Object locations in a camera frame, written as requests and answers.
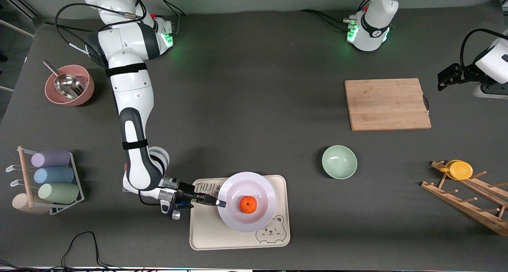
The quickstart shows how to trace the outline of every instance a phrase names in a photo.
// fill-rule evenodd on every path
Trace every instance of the beige tray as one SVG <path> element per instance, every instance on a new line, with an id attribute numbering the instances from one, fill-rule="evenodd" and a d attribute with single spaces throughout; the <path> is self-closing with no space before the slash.
<path id="1" fill-rule="evenodd" d="M 270 223 L 257 232 L 245 234 L 230 229 L 221 220 L 217 207 L 196 204 L 190 211 L 190 247 L 194 250 L 219 250 L 286 246 L 290 239 L 287 191 L 283 176 L 264 176 L 275 190 L 277 208 Z M 198 179 L 193 185 L 196 192 L 217 196 L 227 178 Z"/>

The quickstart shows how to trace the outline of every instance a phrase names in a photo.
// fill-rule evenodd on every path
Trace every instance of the metal scoop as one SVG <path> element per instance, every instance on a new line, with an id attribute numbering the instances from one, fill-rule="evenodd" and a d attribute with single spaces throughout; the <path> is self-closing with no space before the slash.
<path id="1" fill-rule="evenodd" d="M 70 100 L 79 97 L 83 93 L 83 86 L 74 75 L 60 74 L 48 61 L 43 61 L 43 64 L 56 76 L 54 86 L 58 93 Z"/>

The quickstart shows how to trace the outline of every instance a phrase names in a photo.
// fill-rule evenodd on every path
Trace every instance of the power cord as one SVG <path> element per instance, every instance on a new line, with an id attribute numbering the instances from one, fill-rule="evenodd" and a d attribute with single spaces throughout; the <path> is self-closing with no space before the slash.
<path id="1" fill-rule="evenodd" d="M 138 197 L 139 197 L 139 201 L 141 201 L 141 203 L 143 205 L 160 205 L 159 203 L 149 203 L 149 202 L 143 201 L 143 199 L 141 198 L 141 191 L 140 190 L 138 190 Z"/>
<path id="2" fill-rule="evenodd" d="M 87 269 L 71 268 L 71 267 L 65 265 L 65 259 L 66 259 L 67 255 L 69 254 L 69 252 L 71 252 L 72 245 L 74 244 L 74 241 L 76 240 L 76 238 L 82 236 L 83 234 L 91 234 L 92 237 L 94 238 L 94 246 L 95 246 L 95 252 L 96 252 L 96 263 L 99 267 L 102 267 L 102 268 L 93 268 L 93 269 L 91 269 L 92 271 L 102 271 L 102 272 L 108 272 L 108 271 L 113 271 L 113 272 L 119 272 L 119 271 L 154 272 L 155 271 L 155 270 L 145 270 L 145 268 L 143 268 L 141 270 L 134 270 L 133 271 L 132 268 L 122 268 L 122 267 L 118 267 L 115 265 L 110 265 L 110 264 L 104 263 L 100 259 L 100 254 L 99 254 L 98 245 L 97 245 L 97 239 L 96 239 L 94 232 L 81 232 L 81 234 L 77 234 L 72 239 L 71 243 L 69 244 L 69 248 L 67 249 L 65 254 L 62 256 L 62 259 L 60 260 L 60 266 L 55 266 L 55 267 L 46 268 L 46 269 L 33 268 L 33 267 L 20 267 L 20 266 L 12 265 L 11 263 L 8 263 L 7 261 L 3 261 L 2 259 L 0 259 L 0 266 L 9 267 L 9 269 L 0 269 L 0 272 L 83 272 L 83 271 L 89 271 Z M 157 271 L 162 271 L 162 270 L 170 270 L 170 269 L 157 269 Z"/>
<path id="3" fill-rule="evenodd" d="M 338 19 L 338 18 L 335 18 L 335 17 L 332 17 L 331 15 L 328 15 L 324 12 L 321 12 L 319 10 L 300 10 L 302 12 L 311 12 L 311 13 L 315 13 L 317 14 L 321 19 L 323 19 L 324 22 L 326 22 L 328 25 L 332 26 L 333 28 L 337 29 L 337 30 L 341 30 L 341 31 L 348 31 L 346 28 L 342 28 L 342 27 L 338 27 L 337 25 L 333 24 L 331 21 L 333 22 L 342 22 L 343 20 L 342 19 Z"/>
<path id="4" fill-rule="evenodd" d="M 182 15 L 187 15 L 187 14 L 185 14 L 185 12 L 183 12 L 183 11 L 182 11 L 182 10 L 181 10 L 178 6 L 176 6 L 176 5 L 172 4 L 172 3 L 170 3 L 170 2 L 169 2 L 169 1 L 167 1 L 167 0 L 162 0 L 162 1 L 164 1 L 164 3 L 165 3 L 165 4 L 166 4 L 166 5 L 167 5 L 167 6 L 168 6 L 168 7 L 169 7 L 172 11 L 173 11 L 173 13 L 174 13 L 175 15 L 179 15 L 179 14 L 177 14 L 177 13 L 175 12 L 175 10 L 174 10 L 173 8 L 171 8 L 171 6 L 173 6 L 173 7 L 174 7 L 174 8 L 176 8 L 178 11 L 180 11 L 180 12 L 182 13 Z"/>
<path id="5" fill-rule="evenodd" d="M 176 24 L 176 31 L 175 31 L 175 33 L 174 33 L 173 35 L 178 34 L 178 31 L 180 31 L 180 19 L 181 19 L 181 18 L 182 18 L 182 16 L 180 15 L 180 16 L 178 17 L 178 23 Z"/>
<path id="6" fill-rule="evenodd" d="M 43 21 L 43 23 L 55 26 L 55 24 L 53 22 L 51 22 L 51 21 Z M 90 33 L 95 32 L 95 30 L 89 30 L 89 29 L 71 27 L 71 26 L 62 25 L 62 24 L 58 24 L 58 26 L 61 27 L 61 28 L 69 29 L 69 30 L 77 30 L 77 31 L 83 31 L 83 32 L 90 32 Z"/>
<path id="7" fill-rule="evenodd" d="M 462 41 L 462 45 L 460 46 L 460 66 L 462 68 L 462 71 L 465 71 L 466 70 L 466 67 L 464 66 L 464 48 L 466 46 L 466 42 L 468 42 L 468 38 L 475 32 L 485 32 L 485 33 L 489 33 L 491 35 L 494 35 L 494 36 L 497 36 L 499 38 L 502 38 L 502 39 L 508 39 L 508 36 L 502 34 L 502 33 L 499 33 L 499 32 L 495 32 L 495 31 L 492 31 L 492 30 L 489 30 L 489 29 L 485 29 L 485 28 L 477 28 L 475 30 L 472 30 L 470 33 L 468 33 L 466 35 L 466 37 L 464 37 L 464 40 Z"/>
<path id="8" fill-rule="evenodd" d="M 148 13 L 147 10 L 146 10 L 146 7 L 145 5 L 143 4 L 143 2 L 141 0 L 136 0 L 137 3 L 139 5 L 141 5 L 141 10 L 143 11 L 143 14 L 141 15 L 141 17 L 138 17 L 136 19 L 133 19 L 133 20 L 127 20 L 127 21 L 120 21 L 120 22 L 115 22 L 115 23 L 110 23 L 110 24 L 106 24 L 105 26 L 102 26 L 100 29 L 99 29 L 99 32 L 106 29 L 107 27 L 110 27 L 110 26 L 114 26 L 114 25 L 120 25 L 120 24 L 126 24 L 126 23 L 131 23 L 131 22 L 138 22 L 138 21 L 142 21 L 143 19 L 145 19 L 146 17 L 146 14 Z"/>
<path id="9" fill-rule="evenodd" d="M 115 266 L 115 265 L 104 263 L 104 262 L 102 262 L 100 260 L 100 255 L 99 255 L 99 252 L 98 252 L 97 239 L 95 237 L 94 232 L 81 232 L 81 234 L 78 234 L 78 235 L 74 236 L 74 238 L 71 240 L 71 243 L 69 244 L 69 249 L 67 249 L 67 251 L 62 256 L 62 259 L 60 261 L 60 265 L 62 265 L 62 267 L 67 267 L 67 266 L 65 266 L 65 259 L 67 258 L 67 255 L 69 254 L 69 252 L 71 252 L 72 245 L 73 245 L 74 241 L 76 240 L 76 238 L 78 238 L 79 236 L 82 236 L 83 234 L 91 234 L 92 237 L 94 238 L 94 245 L 95 245 L 95 251 L 96 251 L 96 263 L 97 263 L 97 265 L 99 265 L 100 267 L 103 267 L 105 269 L 109 269 L 109 270 L 111 270 L 111 268 L 109 268 L 109 267 L 118 267 L 118 266 Z"/>
<path id="10" fill-rule="evenodd" d="M 111 268 L 111 267 L 117 267 L 117 266 L 110 265 L 110 264 L 107 264 L 107 263 L 104 263 L 103 261 L 101 261 L 99 251 L 98 251 L 97 239 L 96 239 L 94 232 L 81 232 L 81 234 L 77 234 L 76 236 L 74 236 L 71 243 L 69 244 L 69 248 L 67 249 L 65 254 L 62 256 L 62 259 L 60 260 L 60 266 L 55 266 L 55 267 L 51 267 L 48 269 L 39 269 L 39 268 L 32 268 L 32 267 L 17 267 L 15 265 L 12 265 L 11 263 L 8 263 L 7 261 L 3 261 L 0 259 L 0 265 L 11 267 L 12 269 L 14 269 L 14 270 L 2 269 L 0 271 L 2 271 L 2 272 L 76 272 L 76 271 L 83 271 L 82 268 L 70 268 L 65 265 L 65 259 L 67 258 L 67 255 L 69 254 L 69 252 L 71 252 L 72 245 L 74 244 L 74 241 L 76 240 L 76 238 L 78 238 L 79 236 L 82 236 L 83 234 L 91 234 L 92 237 L 94 238 L 94 246 L 95 246 L 95 252 L 96 252 L 97 265 L 100 267 L 103 267 L 104 271 L 117 271 L 117 269 L 113 270 Z"/>
<path id="11" fill-rule="evenodd" d="M 370 0 L 363 0 L 360 5 L 358 6 L 358 11 L 360 11 Z"/>
<path id="12" fill-rule="evenodd" d="M 91 57 L 94 57 L 96 59 L 98 59 L 99 61 L 102 61 L 102 63 L 105 65 L 105 61 L 103 59 L 100 58 L 100 54 L 97 53 L 97 51 L 89 44 L 87 43 L 83 38 L 79 37 L 78 35 L 76 35 L 75 33 L 71 32 L 68 27 L 67 28 L 63 28 L 61 27 L 59 24 L 58 24 L 58 18 L 60 17 L 60 14 L 62 14 L 62 12 L 64 10 L 66 10 L 67 8 L 71 8 L 73 6 L 90 6 L 90 7 L 93 7 L 93 8 L 98 8 L 100 10 L 105 10 L 105 11 L 109 11 L 109 12 L 112 12 L 112 13 L 116 13 L 116 14 L 120 14 L 122 15 L 119 11 L 115 11 L 115 10 L 109 10 L 107 8 L 102 8 L 101 6 L 98 6 L 98 5 L 94 5 L 94 4 L 89 4 L 89 3 L 82 3 L 82 2 L 79 2 L 79 3 L 70 3 L 70 4 L 67 4 L 65 5 L 63 8 L 60 8 L 60 10 L 58 10 L 58 12 L 56 13 L 56 16 L 55 16 L 55 21 L 54 21 L 54 26 L 56 27 L 56 32 L 58 32 L 58 35 L 60 35 L 60 37 L 62 38 L 62 40 L 64 40 L 67 44 L 69 44 L 69 46 L 73 47 L 73 48 L 76 48 L 78 50 L 81 50 L 82 52 L 86 53 L 85 50 L 82 50 L 80 48 L 78 48 L 77 46 L 75 46 L 74 44 L 72 44 L 69 40 L 67 40 L 63 35 L 62 35 L 62 32 L 60 30 L 64 30 L 65 32 L 71 34 L 73 37 L 75 37 L 76 39 L 78 39 L 79 41 L 81 41 L 83 44 L 85 44 L 87 46 L 87 49 L 90 51 L 93 51 L 94 53 L 88 53 Z"/>
<path id="13" fill-rule="evenodd" d="M 69 26 L 62 26 L 62 25 L 59 25 L 59 24 L 54 24 L 54 23 L 51 23 L 49 21 L 46 21 L 45 22 L 46 24 L 50 24 L 50 25 L 54 25 L 56 26 L 57 28 L 57 31 L 58 31 L 58 34 L 60 34 L 60 37 L 71 47 L 73 48 L 76 48 L 84 53 L 86 53 L 84 50 L 81 50 L 79 49 L 78 47 L 74 46 L 74 44 L 72 44 L 71 42 L 69 42 L 69 40 L 65 39 L 65 37 L 62 35 L 62 33 L 59 31 L 59 30 L 64 30 L 65 32 L 69 33 L 71 36 L 73 36 L 75 39 L 78 39 L 80 42 L 82 42 L 83 44 L 85 44 L 87 46 L 87 49 L 90 51 L 92 51 L 93 53 L 88 53 L 88 55 L 90 55 L 90 57 L 94 57 L 95 59 L 97 59 L 98 61 L 100 61 L 103 66 L 105 67 L 107 64 L 106 64 L 106 61 L 104 61 L 102 58 L 101 58 L 101 55 L 89 44 L 87 43 L 83 38 L 79 37 L 76 33 L 72 32 L 70 29 L 71 27 Z M 79 30 L 79 31 L 85 31 L 85 32 L 94 32 L 93 30 L 87 30 L 87 29 L 81 29 L 81 28 L 76 28 L 76 30 Z"/>

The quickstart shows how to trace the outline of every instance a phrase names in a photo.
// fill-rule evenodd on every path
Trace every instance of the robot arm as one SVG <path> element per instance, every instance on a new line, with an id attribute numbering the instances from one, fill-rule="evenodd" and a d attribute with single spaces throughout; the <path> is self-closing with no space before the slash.
<path id="1" fill-rule="evenodd" d="M 116 11 L 132 13 L 131 18 L 100 10 L 105 24 L 129 21 L 146 14 L 140 0 L 85 0 Z M 129 192 L 160 201 L 161 211 L 178 219 L 179 208 L 191 207 L 191 200 L 205 205 L 225 206 L 216 198 L 194 193 L 194 186 L 164 176 L 169 155 L 160 147 L 148 147 L 145 129 L 154 107 L 154 90 L 144 61 L 154 59 L 173 46 L 172 25 L 162 18 L 146 15 L 141 21 L 112 25 L 98 33 L 101 53 L 108 62 L 120 121 L 122 146 L 127 157 L 123 186 Z"/>
<path id="2" fill-rule="evenodd" d="M 347 21 L 354 22 L 346 41 L 362 51 L 378 49 L 386 40 L 389 24 L 397 10 L 397 0 L 371 0 L 367 11 L 360 10 L 349 16 Z"/>
<path id="3" fill-rule="evenodd" d="M 466 41 L 475 32 L 487 32 L 498 38 L 477 55 L 469 66 L 464 66 L 463 51 Z M 488 29 L 475 29 L 466 35 L 461 46 L 461 64 L 454 63 L 437 75 L 437 89 L 442 91 L 452 84 L 479 82 L 473 91 L 477 97 L 508 99 L 508 29 L 497 33 Z"/>

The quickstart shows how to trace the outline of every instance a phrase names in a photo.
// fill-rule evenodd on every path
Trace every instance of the bear illustration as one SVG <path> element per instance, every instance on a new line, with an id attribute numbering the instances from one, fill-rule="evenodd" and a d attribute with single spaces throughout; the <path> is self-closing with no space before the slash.
<path id="1" fill-rule="evenodd" d="M 259 244 L 284 243 L 287 232 L 283 224 L 283 216 L 275 216 L 272 218 L 265 228 L 256 232 L 256 239 L 259 241 Z"/>

